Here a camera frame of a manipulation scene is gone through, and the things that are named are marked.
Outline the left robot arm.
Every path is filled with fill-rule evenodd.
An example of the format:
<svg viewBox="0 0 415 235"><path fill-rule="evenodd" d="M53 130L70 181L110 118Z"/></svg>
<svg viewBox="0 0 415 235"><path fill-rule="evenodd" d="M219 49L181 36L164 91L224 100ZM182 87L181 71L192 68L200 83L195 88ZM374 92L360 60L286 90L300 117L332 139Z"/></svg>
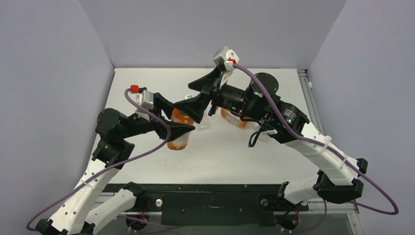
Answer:
<svg viewBox="0 0 415 235"><path fill-rule="evenodd" d="M167 143L193 131L194 126L164 118L162 111L172 112L174 106L160 94L137 91L136 99L132 99L132 93L129 88L124 95L136 107L134 114L126 116L112 108L99 114L95 131L100 140L83 176L72 192L58 200L60 208L36 224L35 231L43 235L95 235L126 210L144 208L145 190L133 182L95 206L109 181L133 160L131 154L135 146L127 139L155 132L163 143Z"/></svg>

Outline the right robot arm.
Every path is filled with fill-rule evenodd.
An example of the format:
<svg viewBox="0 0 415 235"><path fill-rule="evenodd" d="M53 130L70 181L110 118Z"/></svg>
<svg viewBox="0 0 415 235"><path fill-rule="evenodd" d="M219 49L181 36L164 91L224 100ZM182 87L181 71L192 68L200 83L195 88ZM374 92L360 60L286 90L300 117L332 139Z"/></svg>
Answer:
<svg viewBox="0 0 415 235"><path fill-rule="evenodd" d="M365 159L350 158L342 153L329 136L322 135L307 115L277 95L279 84L271 74L252 74L245 90L223 82L226 72L216 67L212 72L190 82L198 92L175 107L195 122L201 122L205 111L213 115L223 108L242 121L254 122L272 139L301 153L319 171L308 179L285 182L276 195L277 205L288 209L300 202L321 198L342 204L360 198L364 184L359 179L367 170Z"/></svg>

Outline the clear water bottle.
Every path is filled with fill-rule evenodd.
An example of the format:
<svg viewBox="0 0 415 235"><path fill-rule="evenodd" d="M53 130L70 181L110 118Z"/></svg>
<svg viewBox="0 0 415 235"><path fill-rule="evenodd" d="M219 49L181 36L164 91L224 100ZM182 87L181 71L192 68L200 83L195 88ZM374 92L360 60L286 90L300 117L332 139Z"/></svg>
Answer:
<svg viewBox="0 0 415 235"><path fill-rule="evenodd" d="M184 96L184 99L188 100L188 99L195 98L196 96L197 96L196 94L187 94ZM203 117L200 123L196 123L195 125L196 125L197 131L205 131L211 128L211 123L208 119L206 110L204 110Z"/></svg>

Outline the wide orange drink bottle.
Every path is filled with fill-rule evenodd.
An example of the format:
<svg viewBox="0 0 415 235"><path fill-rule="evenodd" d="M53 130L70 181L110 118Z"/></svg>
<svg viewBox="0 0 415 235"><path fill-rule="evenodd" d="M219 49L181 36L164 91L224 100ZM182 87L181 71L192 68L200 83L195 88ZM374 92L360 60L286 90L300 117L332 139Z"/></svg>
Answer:
<svg viewBox="0 0 415 235"><path fill-rule="evenodd" d="M240 129L252 129L254 126L252 122L241 121L239 117L233 115L230 111L226 109L221 109L221 116L229 124Z"/></svg>

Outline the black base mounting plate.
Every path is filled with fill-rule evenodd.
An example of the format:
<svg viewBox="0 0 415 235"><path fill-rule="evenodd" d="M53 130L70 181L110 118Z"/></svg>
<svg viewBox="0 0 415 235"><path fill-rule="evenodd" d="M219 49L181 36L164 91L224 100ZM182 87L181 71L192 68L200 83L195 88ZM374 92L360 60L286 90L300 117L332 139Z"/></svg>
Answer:
<svg viewBox="0 0 415 235"><path fill-rule="evenodd" d="M307 205L295 205L279 193L280 185L139 184L144 194L128 212L160 215L169 226L275 226Z"/></svg>

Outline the aluminium frame rail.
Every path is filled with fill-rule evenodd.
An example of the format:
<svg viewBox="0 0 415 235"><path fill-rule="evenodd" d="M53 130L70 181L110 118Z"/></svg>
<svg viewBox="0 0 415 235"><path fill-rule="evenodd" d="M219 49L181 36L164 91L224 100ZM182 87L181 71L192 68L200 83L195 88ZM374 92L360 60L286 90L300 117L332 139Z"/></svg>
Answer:
<svg viewBox="0 0 415 235"><path fill-rule="evenodd" d="M305 102L307 105L307 109L309 112L309 119L314 124L316 129L319 131L319 134L325 137L325 132L323 129L323 125L320 119L320 116L317 111L316 103L314 101L312 95L312 83L309 81L307 77L307 70L297 70L297 74L300 80L300 85L303 91L303 95L305 98Z"/></svg>

